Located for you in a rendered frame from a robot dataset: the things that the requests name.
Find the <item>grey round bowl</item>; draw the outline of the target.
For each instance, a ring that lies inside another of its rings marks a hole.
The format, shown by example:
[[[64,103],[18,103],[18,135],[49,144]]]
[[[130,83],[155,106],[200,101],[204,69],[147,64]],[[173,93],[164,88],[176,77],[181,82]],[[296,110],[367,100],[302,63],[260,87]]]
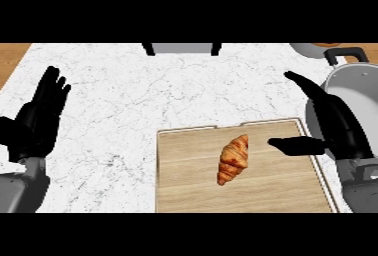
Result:
[[[322,59],[324,52],[340,46],[339,43],[291,43],[294,51],[308,58]]]

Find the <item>golden brown croissant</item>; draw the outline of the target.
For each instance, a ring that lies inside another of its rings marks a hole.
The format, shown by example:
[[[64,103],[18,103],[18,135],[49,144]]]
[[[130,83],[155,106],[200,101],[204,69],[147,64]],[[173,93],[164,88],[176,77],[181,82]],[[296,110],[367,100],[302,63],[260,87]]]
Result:
[[[223,186],[249,167],[249,135],[235,138],[223,147],[219,161],[218,184]]]

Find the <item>grey appliance with black legs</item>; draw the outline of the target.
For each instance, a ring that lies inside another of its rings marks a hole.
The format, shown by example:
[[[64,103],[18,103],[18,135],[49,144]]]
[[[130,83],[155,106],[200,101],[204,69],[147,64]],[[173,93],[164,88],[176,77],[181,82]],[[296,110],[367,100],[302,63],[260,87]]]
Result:
[[[157,54],[210,54],[218,56],[220,43],[144,43],[142,47],[150,56]]]

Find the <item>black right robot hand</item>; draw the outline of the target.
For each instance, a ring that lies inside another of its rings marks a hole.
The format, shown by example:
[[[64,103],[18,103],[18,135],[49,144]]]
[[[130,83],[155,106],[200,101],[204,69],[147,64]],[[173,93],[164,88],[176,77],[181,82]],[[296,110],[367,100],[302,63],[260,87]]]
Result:
[[[308,95],[316,114],[322,139],[299,136],[271,138],[268,143],[288,156],[322,155],[330,150],[337,160],[374,157],[368,137],[343,99],[293,71],[284,73]]]

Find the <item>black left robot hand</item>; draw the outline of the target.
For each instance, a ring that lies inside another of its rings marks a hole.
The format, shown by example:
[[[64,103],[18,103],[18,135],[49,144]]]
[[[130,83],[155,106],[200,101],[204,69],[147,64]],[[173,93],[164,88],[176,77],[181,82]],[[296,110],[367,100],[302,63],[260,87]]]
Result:
[[[40,79],[33,99],[21,107],[14,119],[0,116],[0,145],[8,147],[9,161],[45,158],[55,148],[61,114],[71,85],[49,66]]]

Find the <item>pale wooden tray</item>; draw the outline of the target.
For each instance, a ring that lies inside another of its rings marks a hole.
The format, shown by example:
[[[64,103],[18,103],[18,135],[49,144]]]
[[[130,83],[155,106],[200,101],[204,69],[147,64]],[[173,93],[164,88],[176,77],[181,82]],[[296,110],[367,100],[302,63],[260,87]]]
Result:
[[[169,212],[337,212],[318,159],[288,156],[272,138],[303,136],[297,118],[157,132],[155,210]],[[222,150],[249,137],[249,167],[218,183]]]

